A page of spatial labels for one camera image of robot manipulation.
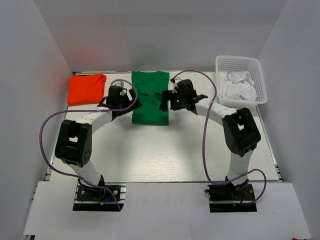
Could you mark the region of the green t shirt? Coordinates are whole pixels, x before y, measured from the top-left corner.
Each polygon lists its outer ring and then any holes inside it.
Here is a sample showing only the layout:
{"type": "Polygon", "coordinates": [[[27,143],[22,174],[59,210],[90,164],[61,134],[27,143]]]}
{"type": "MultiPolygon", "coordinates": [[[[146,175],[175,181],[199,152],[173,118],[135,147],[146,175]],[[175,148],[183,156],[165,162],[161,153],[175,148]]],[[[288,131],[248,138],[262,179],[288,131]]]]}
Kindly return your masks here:
{"type": "Polygon", "coordinates": [[[131,82],[137,91],[137,98],[142,106],[132,113],[135,125],[167,126],[169,113],[159,110],[162,92],[168,90],[170,74],[164,71],[133,71],[131,82]]]}

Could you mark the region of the white t shirt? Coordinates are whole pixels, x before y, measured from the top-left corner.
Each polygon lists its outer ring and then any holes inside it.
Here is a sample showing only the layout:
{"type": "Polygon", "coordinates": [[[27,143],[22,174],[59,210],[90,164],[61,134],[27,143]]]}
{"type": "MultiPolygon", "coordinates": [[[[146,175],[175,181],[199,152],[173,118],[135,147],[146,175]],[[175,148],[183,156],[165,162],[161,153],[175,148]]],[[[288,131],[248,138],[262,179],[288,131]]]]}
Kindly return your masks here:
{"type": "Polygon", "coordinates": [[[220,82],[220,95],[228,100],[255,101],[257,92],[254,85],[248,71],[232,71],[220,82]]]}

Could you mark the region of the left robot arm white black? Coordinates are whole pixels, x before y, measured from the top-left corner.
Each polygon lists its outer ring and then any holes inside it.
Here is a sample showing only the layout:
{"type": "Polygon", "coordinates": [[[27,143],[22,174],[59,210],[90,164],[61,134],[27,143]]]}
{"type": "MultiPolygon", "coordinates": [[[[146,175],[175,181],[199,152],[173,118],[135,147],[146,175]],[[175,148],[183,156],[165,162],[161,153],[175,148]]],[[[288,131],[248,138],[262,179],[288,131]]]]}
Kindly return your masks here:
{"type": "Polygon", "coordinates": [[[142,103],[134,88],[112,85],[108,95],[101,99],[95,111],[77,119],[65,119],[60,126],[55,147],[55,157],[73,169],[81,184],[91,188],[105,186],[103,176],[92,161],[93,134],[115,118],[125,115],[142,103]]]}

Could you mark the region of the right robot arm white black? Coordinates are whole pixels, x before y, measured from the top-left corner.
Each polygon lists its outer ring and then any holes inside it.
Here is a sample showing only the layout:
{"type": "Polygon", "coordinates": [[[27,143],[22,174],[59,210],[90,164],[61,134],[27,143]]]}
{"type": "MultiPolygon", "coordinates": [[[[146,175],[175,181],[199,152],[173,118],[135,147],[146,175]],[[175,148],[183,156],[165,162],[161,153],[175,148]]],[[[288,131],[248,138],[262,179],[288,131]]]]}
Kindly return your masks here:
{"type": "Polygon", "coordinates": [[[172,90],[161,93],[161,111],[186,109],[197,116],[205,117],[202,135],[202,163],[208,181],[215,186],[232,185],[236,190],[248,184],[248,170],[251,156],[261,140],[261,134],[251,111],[244,107],[234,109],[198,95],[189,79],[181,80],[172,90]],[[223,128],[225,144],[230,151],[230,165],[225,181],[212,181],[206,163],[206,137],[209,121],[223,128]]]}

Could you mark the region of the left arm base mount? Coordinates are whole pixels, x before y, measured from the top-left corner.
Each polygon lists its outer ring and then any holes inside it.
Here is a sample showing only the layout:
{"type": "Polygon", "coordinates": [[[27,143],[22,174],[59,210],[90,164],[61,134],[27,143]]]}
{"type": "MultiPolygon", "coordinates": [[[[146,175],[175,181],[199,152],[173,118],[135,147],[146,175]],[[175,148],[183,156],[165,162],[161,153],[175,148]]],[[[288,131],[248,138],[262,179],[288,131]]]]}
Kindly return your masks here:
{"type": "MultiPolygon", "coordinates": [[[[105,185],[114,194],[122,209],[126,197],[125,183],[111,183],[105,185]]],[[[78,183],[76,187],[73,211],[75,212],[119,212],[117,203],[112,195],[104,189],[93,190],[89,186],[78,183]]]]}

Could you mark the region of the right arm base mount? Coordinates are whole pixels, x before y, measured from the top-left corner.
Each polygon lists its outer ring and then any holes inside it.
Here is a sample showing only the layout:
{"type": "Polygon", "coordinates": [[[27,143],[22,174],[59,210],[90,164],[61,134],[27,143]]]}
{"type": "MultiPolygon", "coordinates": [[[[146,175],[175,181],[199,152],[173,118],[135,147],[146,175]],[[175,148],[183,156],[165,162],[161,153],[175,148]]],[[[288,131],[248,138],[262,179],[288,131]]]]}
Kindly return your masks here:
{"type": "Polygon", "coordinates": [[[248,184],[233,193],[229,185],[208,185],[204,190],[209,199],[210,213],[253,213],[257,212],[253,186],[248,184]]]}

